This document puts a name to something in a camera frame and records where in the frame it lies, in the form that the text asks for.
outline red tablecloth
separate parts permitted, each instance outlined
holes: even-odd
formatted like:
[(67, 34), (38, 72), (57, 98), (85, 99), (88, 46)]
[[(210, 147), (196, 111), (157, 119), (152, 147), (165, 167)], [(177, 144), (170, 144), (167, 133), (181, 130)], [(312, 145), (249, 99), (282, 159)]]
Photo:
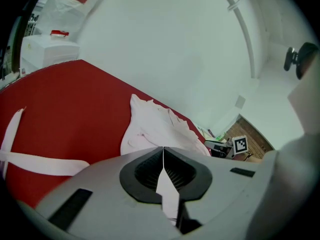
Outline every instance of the red tablecloth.
[[(142, 100), (152, 99), (83, 60), (41, 69), (0, 92), (0, 141), (14, 113), (26, 107), (12, 152), (89, 164), (117, 157), (130, 123), (131, 94)], [(186, 120), (204, 142), (188, 118), (175, 114)], [(15, 199), (35, 207), (68, 178), (37, 174), (9, 164), (6, 185)]]

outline wooden floor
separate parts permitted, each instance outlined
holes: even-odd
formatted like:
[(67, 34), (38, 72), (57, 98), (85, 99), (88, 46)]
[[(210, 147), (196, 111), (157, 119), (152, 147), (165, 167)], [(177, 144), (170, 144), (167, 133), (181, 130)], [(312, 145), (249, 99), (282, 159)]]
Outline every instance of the wooden floor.
[(244, 118), (240, 118), (224, 135), (224, 138), (246, 135), (249, 151), (255, 158), (262, 159), (266, 152), (273, 150), (267, 140)]

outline pink fabric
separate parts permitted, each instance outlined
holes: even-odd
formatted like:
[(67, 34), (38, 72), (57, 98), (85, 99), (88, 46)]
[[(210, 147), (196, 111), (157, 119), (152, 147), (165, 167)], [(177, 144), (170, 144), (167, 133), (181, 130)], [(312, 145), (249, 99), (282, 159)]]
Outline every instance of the pink fabric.
[(153, 100), (141, 100), (135, 94), (131, 96), (130, 106), (131, 121), (121, 142), (121, 155), (154, 147), (174, 147), (210, 156), (187, 122), (171, 109)]

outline white ribbon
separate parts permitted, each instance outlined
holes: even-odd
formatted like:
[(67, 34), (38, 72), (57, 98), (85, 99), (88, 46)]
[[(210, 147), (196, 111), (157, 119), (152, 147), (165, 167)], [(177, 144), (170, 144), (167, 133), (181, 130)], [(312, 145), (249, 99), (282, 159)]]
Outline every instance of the white ribbon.
[(1, 145), (0, 169), (2, 169), (4, 179), (6, 178), (8, 162), (30, 172), (55, 176), (74, 176), (89, 166), (89, 163), (83, 160), (47, 158), (11, 152), (23, 111), (24, 109), (18, 110), (12, 117)]

